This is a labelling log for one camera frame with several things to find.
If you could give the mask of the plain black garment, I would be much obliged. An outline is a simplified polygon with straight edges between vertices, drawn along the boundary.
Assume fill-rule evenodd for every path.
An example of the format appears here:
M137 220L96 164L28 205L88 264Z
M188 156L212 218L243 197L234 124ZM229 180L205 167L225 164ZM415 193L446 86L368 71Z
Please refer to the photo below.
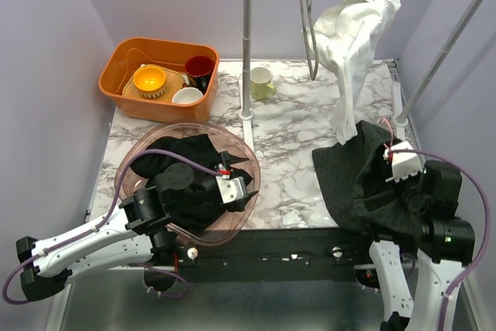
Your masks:
M164 136L151 143L147 148L149 150L170 151L213 171L216 171L218 165L222 164L235 176L242 176L246 184L250 184L253 180L245 170L234 168L235 164L247 161L246 157L237 157L227 151L218 152L206 134L182 139ZM179 163L180 161L173 157L154 153L139 157L130 168L135 174L147 179L146 185L150 187L155 185L157 176L164 173L172 165ZM210 175L195 167L191 170L195 179ZM190 192L190 187L188 187L184 191L172 191L166 197L166 210L170 214L173 224L192 233L200 233L225 212L228 212L228 204L193 206Z

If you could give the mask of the black dotted garment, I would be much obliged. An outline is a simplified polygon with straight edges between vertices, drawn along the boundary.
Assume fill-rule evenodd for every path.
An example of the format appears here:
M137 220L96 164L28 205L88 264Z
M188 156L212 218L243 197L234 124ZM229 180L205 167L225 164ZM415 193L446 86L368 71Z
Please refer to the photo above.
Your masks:
M361 236L420 236L415 215L400 200L399 183L386 182L391 166L383 159L390 133L360 121L357 135L345 144L312 151L319 187L339 228Z

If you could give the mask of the pink wire hanger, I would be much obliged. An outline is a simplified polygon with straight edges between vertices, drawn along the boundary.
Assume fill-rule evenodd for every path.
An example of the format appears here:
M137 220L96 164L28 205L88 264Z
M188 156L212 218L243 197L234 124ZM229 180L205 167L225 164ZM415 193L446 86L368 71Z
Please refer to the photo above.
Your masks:
M390 141L388 145L385 145L387 149L391 149L395 145L395 134L394 129L388 118L382 117L381 122L386 125L388 132L390 133Z

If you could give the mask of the white skirt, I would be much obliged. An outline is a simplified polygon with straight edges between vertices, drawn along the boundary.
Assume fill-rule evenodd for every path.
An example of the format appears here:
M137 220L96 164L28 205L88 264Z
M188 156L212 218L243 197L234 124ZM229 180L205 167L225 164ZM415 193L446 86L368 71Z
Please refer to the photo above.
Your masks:
M343 0L313 21L319 66L337 78L339 99L329 125L341 144L357 135L357 100L379 39L400 8L401 0Z

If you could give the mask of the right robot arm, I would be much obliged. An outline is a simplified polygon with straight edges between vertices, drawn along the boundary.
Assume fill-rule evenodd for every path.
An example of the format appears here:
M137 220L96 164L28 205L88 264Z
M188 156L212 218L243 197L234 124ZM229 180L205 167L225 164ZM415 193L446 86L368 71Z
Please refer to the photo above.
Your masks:
M425 162L418 179L406 180L413 195L405 207L418 219L417 287L411 293L401 267L399 238L367 236L357 242L358 257L374 263L384 306L382 330L451 330L459 294L457 277L472 262L475 234L456 217L462 185L460 170L439 160Z

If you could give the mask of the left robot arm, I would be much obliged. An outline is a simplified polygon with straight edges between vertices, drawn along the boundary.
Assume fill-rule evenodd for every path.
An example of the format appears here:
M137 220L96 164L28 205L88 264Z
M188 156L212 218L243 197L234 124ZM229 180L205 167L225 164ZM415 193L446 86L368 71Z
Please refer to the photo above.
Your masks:
M176 163L107 214L53 238L16 243L28 302L49 298L84 272L120 264L168 264L174 238L198 240L228 213L246 214L258 174L238 168L194 171Z

